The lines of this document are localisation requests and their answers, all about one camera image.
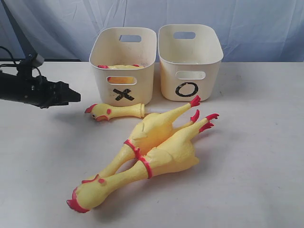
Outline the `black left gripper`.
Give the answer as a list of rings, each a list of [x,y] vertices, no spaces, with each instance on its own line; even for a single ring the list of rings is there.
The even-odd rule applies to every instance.
[[[72,90],[69,84],[62,81],[56,83],[48,81],[38,67],[27,66],[20,61],[16,69],[14,90],[19,96],[19,101],[23,103],[49,108],[81,101],[81,95]]]

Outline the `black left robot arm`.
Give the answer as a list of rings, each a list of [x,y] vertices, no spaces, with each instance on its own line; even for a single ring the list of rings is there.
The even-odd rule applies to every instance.
[[[1,3],[25,55],[24,59],[16,63],[12,53],[7,48],[0,47],[9,54],[12,61],[11,64],[1,64],[0,67],[12,67],[17,70],[16,75],[0,72],[1,100],[25,103],[41,109],[51,106],[64,106],[69,105],[70,102],[81,101],[81,95],[72,90],[69,84],[62,81],[48,81],[41,74],[39,67],[44,63],[45,59],[35,51],[30,41],[26,38],[5,1],[2,0]]]

